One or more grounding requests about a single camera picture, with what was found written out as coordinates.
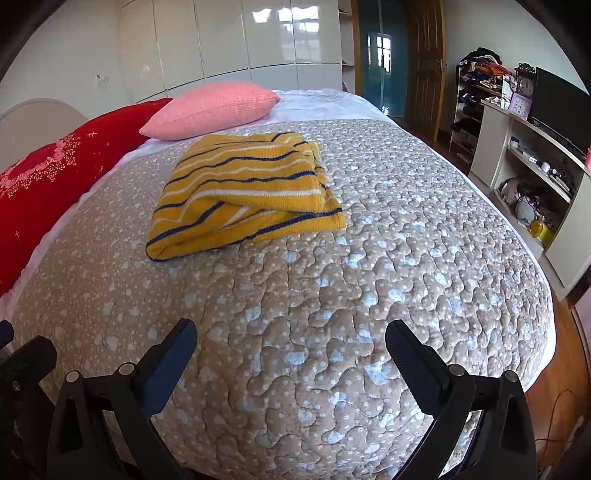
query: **alarm clock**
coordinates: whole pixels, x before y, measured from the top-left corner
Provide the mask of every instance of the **alarm clock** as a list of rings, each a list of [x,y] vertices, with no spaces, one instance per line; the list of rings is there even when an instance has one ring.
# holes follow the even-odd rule
[[[517,73],[517,93],[532,98],[535,92],[535,68],[527,63],[520,63],[515,69]]]
[[[509,111],[510,113],[517,115],[518,117],[527,121],[527,118],[530,115],[531,104],[531,98],[521,96],[519,93],[515,92],[513,97],[511,97]]]

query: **yellow striped cloth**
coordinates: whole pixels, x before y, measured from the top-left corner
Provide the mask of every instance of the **yellow striped cloth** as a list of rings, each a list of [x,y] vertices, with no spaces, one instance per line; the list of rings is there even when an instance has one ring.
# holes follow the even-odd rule
[[[246,239],[344,228],[318,157],[318,145],[295,132],[203,137],[164,187],[146,253],[166,261]]]

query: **black monitor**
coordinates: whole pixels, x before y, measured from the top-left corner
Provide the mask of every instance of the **black monitor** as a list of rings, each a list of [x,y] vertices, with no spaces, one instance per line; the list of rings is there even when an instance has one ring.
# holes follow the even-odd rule
[[[549,127],[582,154],[591,147],[591,97],[570,82],[537,68],[530,120]]]

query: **teal door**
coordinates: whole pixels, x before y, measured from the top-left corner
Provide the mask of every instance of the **teal door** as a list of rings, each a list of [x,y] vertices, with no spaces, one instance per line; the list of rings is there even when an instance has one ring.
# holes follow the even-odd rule
[[[408,76],[408,33],[398,0],[359,3],[362,96],[386,115],[403,118]]]

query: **wardrobe door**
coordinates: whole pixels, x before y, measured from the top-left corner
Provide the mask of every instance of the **wardrobe door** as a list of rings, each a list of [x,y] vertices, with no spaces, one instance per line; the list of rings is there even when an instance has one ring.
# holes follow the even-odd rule
[[[206,82],[225,82],[227,80],[231,80],[233,82],[250,82],[251,72],[250,70],[240,70],[238,72],[222,73],[221,75],[216,75],[215,77],[207,77]]]
[[[295,65],[275,65],[251,69],[252,83],[269,90],[297,90]]]
[[[178,87],[168,90],[167,91],[168,96],[170,98],[179,97],[182,94],[184,94],[185,92],[188,92],[190,89],[195,88],[199,85],[203,85],[204,83],[205,83],[205,80],[195,80],[194,82],[185,83],[184,85],[180,85]]]
[[[341,63],[337,0],[292,0],[297,63]]]
[[[134,0],[121,9],[119,42],[123,78],[133,102],[163,92],[152,0]]]
[[[242,0],[195,0],[207,77],[248,68]]]
[[[154,0],[154,21],[167,89],[203,78],[193,0]]]
[[[338,64],[311,63],[297,66],[300,90],[343,89],[343,74]]]
[[[250,65],[296,62],[290,0],[243,0]]]

